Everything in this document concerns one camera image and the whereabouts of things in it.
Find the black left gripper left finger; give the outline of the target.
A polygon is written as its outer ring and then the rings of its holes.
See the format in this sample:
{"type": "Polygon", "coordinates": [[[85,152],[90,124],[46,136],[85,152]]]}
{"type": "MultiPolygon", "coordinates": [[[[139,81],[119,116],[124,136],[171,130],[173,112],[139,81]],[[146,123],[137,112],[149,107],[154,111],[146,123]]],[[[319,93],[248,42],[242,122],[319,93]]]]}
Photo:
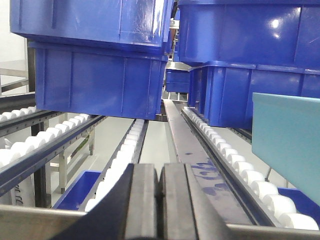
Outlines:
{"type": "Polygon", "coordinates": [[[55,240],[157,239],[156,172],[152,164],[129,164],[110,192],[55,240]]]}

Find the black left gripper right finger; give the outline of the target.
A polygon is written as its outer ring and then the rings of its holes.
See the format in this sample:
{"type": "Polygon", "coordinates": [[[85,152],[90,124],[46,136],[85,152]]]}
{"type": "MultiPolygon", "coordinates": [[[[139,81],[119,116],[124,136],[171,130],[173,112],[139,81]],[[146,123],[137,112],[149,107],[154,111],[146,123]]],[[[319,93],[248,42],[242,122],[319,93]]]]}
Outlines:
{"type": "Polygon", "coordinates": [[[160,226],[165,240],[230,240],[232,232],[189,164],[166,163],[160,177],[160,226]]]}

